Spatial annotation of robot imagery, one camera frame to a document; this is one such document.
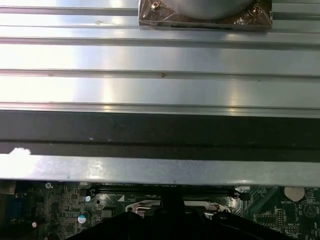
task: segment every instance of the metal rail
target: metal rail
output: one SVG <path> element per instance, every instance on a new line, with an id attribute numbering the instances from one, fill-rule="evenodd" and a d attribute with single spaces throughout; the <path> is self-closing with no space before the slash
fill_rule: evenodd
<path id="1" fill-rule="evenodd" d="M 0 154 L 0 176 L 12 180 L 177 185 L 319 187 L 320 163 L 194 161 Z"/>
<path id="2" fill-rule="evenodd" d="M 2 0 L 0 109 L 318 118 L 320 1 L 273 11 L 268 33 L 156 30 L 137 0 Z"/>

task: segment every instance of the screw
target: screw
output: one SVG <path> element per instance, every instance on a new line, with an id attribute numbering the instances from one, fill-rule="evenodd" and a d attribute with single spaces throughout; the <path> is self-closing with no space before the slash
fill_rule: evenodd
<path id="1" fill-rule="evenodd" d="M 160 7 L 160 4 L 158 2 L 155 2 L 154 4 L 151 5 L 152 11 L 157 11 Z"/>
<path id="2" fill-rule="evenodd" d="M 53 188 L 53 186 L 52 186 L 52 184 L 50 182 L 46 182 L 44 186 L 45 186 L 46 189 L 52 189 Z"/>

